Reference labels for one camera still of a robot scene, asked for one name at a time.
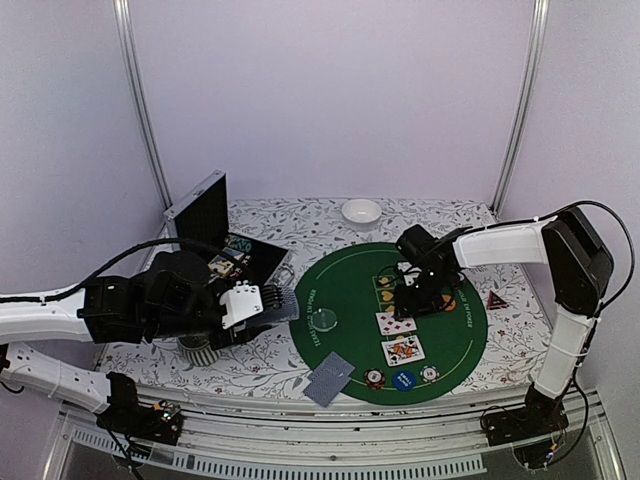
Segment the blue playing card deck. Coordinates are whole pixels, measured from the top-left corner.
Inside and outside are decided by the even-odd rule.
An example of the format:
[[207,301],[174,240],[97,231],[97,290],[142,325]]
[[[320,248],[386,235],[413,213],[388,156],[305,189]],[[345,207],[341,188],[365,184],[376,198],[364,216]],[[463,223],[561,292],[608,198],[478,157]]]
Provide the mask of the blue playing card deck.
[[267,323],[286,323],[299,319],[300,307],[292,288],[265,285],[261,295]]

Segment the clear acrylic dealer button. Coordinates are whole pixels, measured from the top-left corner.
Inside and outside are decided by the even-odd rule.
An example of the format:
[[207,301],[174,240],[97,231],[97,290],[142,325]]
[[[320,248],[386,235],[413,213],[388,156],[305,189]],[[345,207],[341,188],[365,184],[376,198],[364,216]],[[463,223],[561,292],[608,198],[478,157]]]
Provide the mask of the clear acrylic dealer button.
[[314,329],[320,332],[331,331],[337,326],[337,323],[337,315],[327,308],[319,308],[312,318]]

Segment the red black triangle button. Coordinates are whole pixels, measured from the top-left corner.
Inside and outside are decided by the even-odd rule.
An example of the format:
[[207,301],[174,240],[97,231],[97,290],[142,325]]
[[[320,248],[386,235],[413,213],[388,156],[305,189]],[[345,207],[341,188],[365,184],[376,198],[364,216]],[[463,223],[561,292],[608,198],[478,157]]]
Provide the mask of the red black triangle button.
[[503,300],[499,295],[497,295],[495,292],[493,291],[489,292],[489,297],[487,302],[488,310],[499,310],[499,309],[507,308],[508,306],[509,304],[505,300]]

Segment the white chip stack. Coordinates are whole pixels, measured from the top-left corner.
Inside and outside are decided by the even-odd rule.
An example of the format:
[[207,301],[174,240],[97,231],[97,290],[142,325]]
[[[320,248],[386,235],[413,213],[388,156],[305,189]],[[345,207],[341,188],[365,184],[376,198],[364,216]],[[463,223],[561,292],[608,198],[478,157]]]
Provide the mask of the white chip stack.
[[432,384],[440,378],[440,372],[435,366],[426,365],[421,369],[420,376],[424,383]]

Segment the blue small blind button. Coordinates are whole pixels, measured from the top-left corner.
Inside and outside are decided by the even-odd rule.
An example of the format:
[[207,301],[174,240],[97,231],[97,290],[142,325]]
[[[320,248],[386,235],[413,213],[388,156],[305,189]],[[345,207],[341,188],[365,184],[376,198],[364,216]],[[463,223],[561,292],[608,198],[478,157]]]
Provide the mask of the blue small blind button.
[[393,387],[398,391],[411,391],[417,385],[417,380],[415,375],[411,371],[399,371],[396,372],[392,377]]

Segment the dealt blue playing card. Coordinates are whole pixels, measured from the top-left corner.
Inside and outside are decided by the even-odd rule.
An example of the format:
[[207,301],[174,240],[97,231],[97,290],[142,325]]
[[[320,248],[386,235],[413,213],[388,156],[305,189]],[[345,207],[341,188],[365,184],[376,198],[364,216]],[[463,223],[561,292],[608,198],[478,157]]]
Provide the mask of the dealt blue playing card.
[[355,370],[355,366],[342,358],[336,352],[332,351],[327,355],[320,364],[310,373],[308,379],[315,380],[323,373],[332,373],[339,376],[350,376]]

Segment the red chip stack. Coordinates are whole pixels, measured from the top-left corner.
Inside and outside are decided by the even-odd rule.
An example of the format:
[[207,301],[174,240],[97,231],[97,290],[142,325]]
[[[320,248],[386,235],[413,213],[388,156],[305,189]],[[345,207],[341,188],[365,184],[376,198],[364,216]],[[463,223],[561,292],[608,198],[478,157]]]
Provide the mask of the red chip stack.
[[370,368],[364,373],[365,385],[372,390],[380,390],[385,386],[386,377],[382,369]]

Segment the orange big blind button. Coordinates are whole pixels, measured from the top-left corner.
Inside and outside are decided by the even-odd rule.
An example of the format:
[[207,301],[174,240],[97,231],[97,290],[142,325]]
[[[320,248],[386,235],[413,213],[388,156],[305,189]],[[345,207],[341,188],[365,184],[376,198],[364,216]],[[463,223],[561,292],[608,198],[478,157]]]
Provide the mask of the orange big blind button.
[[456,304],[455,298],[448,296],[445,302],[445,311],[446,312],[453,311],[456,308],[456,306],[457,304]]

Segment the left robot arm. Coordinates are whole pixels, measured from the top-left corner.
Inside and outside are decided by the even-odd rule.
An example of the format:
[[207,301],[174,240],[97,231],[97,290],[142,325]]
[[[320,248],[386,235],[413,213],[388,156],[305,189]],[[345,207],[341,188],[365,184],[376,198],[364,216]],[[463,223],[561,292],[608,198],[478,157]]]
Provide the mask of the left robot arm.
[[211,335],[224,346],[249,339],[249,326],[277,307],[279,293],[254,283],[213,278],[201,257],[205,245],[156,254],[145,271],[108,276],[110,260],[66,290],[1,299],[1,380],[22,383],[111,419],[128,434],[148,426],[135,382],[50,358],[30,347],[39,340],[140,344],[154,339]]

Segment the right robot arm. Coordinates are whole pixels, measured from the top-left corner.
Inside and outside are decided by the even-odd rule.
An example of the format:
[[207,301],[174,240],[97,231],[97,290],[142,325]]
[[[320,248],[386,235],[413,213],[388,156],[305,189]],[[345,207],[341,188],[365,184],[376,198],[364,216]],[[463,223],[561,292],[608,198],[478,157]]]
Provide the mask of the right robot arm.
[[396,248],[417,271],[396,289],[396,310],[431,314],[443,307],[445,287],[467,269],[539,264],[553,287],[555,320],[542,367],[517,415],[517,427],[537,436],[552,424],[602,311],[614,270],[613,256],[578,201],[552,213],[485,227],[459,227],[435,237],[420,225],[406,229]]

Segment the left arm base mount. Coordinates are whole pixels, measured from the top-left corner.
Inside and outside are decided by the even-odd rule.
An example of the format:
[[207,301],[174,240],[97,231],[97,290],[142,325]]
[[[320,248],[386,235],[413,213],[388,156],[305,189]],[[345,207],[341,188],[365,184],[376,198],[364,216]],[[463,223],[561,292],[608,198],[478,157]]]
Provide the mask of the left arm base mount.
[[161,400],[153,406],[109,406],[96,424],[126,437],[176,446],[184,418],[177,403]]

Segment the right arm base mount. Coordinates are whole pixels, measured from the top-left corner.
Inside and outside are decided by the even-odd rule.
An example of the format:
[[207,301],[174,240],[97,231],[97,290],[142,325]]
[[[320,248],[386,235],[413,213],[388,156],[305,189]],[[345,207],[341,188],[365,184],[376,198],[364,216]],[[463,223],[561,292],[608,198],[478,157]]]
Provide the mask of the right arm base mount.
[[564,405],[559,399],[535,400],[515,409],[490,408],[480,417],[480,428],[490,446],[560,432],[568,426]]

